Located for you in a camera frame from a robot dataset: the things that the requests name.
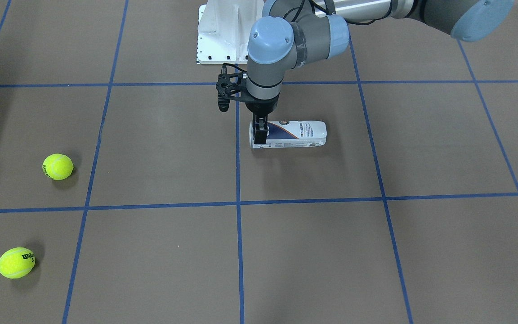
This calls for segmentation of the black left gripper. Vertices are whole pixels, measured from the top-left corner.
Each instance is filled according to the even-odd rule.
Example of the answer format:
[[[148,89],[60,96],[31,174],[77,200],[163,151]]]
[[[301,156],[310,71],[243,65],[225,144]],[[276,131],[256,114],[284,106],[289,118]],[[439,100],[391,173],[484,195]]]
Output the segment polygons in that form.
[[[279,95],[269,100],[253,98],[246,102],[246,108],[253,113],[253,145],[265,145],[267,143],[267,116],[276,109],[278,102]]]

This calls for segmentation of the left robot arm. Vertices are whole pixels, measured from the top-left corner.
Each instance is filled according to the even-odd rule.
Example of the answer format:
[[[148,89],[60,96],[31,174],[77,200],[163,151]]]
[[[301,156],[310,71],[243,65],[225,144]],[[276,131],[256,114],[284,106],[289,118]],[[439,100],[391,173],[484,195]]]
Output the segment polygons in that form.
[[[343,53],[349,25],[369,25],[385,18],[410,18],[450,37],[475,42],[487,37],[508,16],[512,0],[268,0],[250,29],[246,91],[253,103],[253,149],[323,145],[269,122],[288,70]]]

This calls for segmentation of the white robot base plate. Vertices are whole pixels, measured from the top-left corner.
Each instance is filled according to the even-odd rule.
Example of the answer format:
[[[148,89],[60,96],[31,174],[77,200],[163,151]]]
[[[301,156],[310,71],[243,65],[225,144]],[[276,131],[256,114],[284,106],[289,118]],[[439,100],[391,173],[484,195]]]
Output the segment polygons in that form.
[[[247,64],[247,43],[264,0],[208,0],[199,6],[197,64]]]

